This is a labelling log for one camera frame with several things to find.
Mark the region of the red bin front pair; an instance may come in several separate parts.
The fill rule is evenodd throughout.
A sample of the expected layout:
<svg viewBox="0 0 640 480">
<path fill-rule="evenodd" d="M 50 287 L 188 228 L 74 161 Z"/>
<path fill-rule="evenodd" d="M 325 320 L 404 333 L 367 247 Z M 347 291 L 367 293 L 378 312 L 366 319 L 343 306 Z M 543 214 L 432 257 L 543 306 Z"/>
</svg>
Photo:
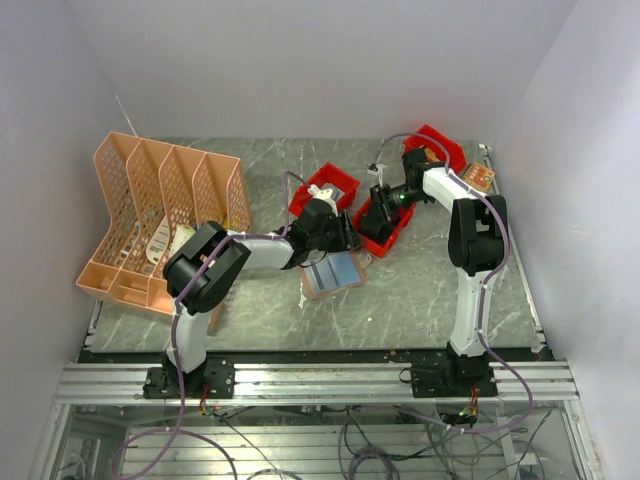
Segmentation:
<svg viewBox="0 0 640 480">
<path fill-rule="evenodd" d="M 357 231 L 360 231 L 361 220 L 369 212 L 371 204 L 372 200 L 367 199 L 354 215 L 352 222 Z M 399 220 L 395 223 L 390 236 L 384 243 L 377 243 L 375 240 L 365 236 L 364 234 L 360 234 L 362 247 L 374 256 L 380 259 L 384 258 L 388 251 L 396 243 L 401 231 L 410 223 L 415 209 L 415 205 L 411 206 L 408 209 L 400 209 Z"/>
</svg>

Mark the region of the brown leather card holder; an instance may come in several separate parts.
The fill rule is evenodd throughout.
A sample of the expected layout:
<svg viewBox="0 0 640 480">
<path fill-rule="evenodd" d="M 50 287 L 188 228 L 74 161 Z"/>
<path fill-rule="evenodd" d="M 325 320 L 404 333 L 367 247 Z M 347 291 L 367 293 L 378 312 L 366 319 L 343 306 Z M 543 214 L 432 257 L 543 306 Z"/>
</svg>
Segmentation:
<svg viewBox="0 0 640 480">
<path fill-rule="evenodd" d="M 364 285 L 372 255 L 366 250 L 330 254 L 300 268 L 302 291 L 311 300 Z"/>
</svg>

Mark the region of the white credit card stack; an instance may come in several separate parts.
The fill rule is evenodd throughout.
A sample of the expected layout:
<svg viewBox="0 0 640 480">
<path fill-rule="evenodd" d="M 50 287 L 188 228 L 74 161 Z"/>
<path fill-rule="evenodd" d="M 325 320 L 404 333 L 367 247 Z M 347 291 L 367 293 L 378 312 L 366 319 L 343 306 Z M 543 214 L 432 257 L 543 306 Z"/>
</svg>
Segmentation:
<svg viewBox="0 0 640 480">
<path fill-rule="evenodd" d="M 322 187 L 322 192 L 325 197 L 330 198 L 334 203 L 337 203 L 344 196 L 344 192 L 340 188 L 330 183 Z"/>
</svg>

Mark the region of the magnetic stripe card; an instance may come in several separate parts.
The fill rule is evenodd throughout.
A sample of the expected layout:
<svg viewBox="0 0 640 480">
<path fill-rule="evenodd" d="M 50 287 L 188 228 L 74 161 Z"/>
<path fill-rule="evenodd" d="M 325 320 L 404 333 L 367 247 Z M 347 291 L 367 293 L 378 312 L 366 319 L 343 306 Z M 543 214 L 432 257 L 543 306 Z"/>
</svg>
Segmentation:
<svg viewBox="0 0 640 480">
<path fill-rule="evenodd" d="M 336 273 L 328 259 L 306 268 L 305 275 L 313 295 L 332 292 L 339 287 Z"/>
</svg>

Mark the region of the red bin with cards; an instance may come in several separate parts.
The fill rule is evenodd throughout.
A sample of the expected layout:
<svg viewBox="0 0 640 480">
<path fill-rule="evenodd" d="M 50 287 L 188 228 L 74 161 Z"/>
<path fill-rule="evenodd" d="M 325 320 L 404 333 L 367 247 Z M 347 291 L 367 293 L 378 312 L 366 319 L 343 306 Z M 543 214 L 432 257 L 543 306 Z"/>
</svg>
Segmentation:
<svg viewBox="0 0 640 480">
<path fill-rule="evenodd" d="M 346 210 L 354 201 L 360 181 L 346 173 L 336 165 L 327 162 L 322 165 L 308 180 L 307 183 L 323 187 L 325 184 L 333 184 L 344 192 L 344 196 L 337 202 L 338 212 Z M 303 207 L 312 198 L 307 192 L 307 186 L 301 185 L 295 192 L 289 204 L 289 212 L 299 216 Z"/>
</svg>

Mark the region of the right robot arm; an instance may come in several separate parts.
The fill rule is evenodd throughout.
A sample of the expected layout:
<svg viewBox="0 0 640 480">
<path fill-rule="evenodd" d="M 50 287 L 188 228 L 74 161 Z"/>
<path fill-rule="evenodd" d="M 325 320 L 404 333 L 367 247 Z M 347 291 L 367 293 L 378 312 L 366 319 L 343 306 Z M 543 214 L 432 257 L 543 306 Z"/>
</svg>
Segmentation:
<svg viewBox="0 0 640 480">
<path fill-rule="evenodd" d="M 484 337 L 497 272 L 509 255 L 507 206 L 501 195 L 487 195 L 464 183 L 444 162 L 428 159 L 424 149 L 402 157 L 405 182 L 376 185 L 356 213 L 356 229 L 379 257 L 405 225 L 416 203 L 439 203 L 450 214 L 448 255 L 456 268 L 456 320 L 446 349 L 409 368 L 418 398 L 475 395 L 492 377 Z"/>
</svg>

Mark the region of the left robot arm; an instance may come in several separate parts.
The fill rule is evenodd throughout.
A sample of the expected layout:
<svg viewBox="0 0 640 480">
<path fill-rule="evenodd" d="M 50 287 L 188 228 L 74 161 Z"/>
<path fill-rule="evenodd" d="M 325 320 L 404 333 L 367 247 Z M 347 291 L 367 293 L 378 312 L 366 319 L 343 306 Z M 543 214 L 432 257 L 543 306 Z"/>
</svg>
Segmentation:
<svg viewBox="0 0 640 480">
<path fill-rule="evenodd" d="M 342 253 L 361 246 L 349 214 L 329 201 L 312 199 L 294 220 L 264 233 L 236 232 L 209 221 L 164 266 L 173 301 L 169 347 L 163 371 L 168 386 L 182 397 L 203 390 L 207 365 L 205 336 L 210 312 L 248 269 L 290 270 L 311 253 Z"/>
</svg>

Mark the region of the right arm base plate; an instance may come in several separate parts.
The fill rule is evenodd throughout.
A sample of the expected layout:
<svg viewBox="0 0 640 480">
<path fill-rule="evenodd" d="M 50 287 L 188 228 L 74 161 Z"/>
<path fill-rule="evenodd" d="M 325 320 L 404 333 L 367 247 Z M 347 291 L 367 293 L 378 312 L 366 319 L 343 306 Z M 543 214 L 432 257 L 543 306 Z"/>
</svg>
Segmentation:
<svg viewBox="0 0 640 480">
<path fill-rule="evenodd" d="M 484 398 L 498 394 L 492 374 L 491 368 L 468 372 L 453 364 L 439 363 L 412 364 L 403 368 L 398 377 L 411 387 L 414 398 L 470 398 L 473 393 Z"/>
</svg>

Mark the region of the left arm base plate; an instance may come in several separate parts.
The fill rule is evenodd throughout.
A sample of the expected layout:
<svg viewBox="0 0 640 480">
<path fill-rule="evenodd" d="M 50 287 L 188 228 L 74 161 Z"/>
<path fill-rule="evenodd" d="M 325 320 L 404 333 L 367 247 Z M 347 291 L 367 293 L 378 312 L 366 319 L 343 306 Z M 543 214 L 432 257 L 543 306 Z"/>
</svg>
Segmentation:
<svg viewBox="0 0 640 480">
<path fill-rule="evenodd" d="M 208 360 L 190 373 L 182 374 L 187 399 L 205 396 L 211 399 L 231 399 L 234 394 L 235 369 L 219 359 Z M 179 399 L 181 397 L 178 370 L 168 361 L 147 371 L 143 385 L 144 399 Z"/>
</svg>

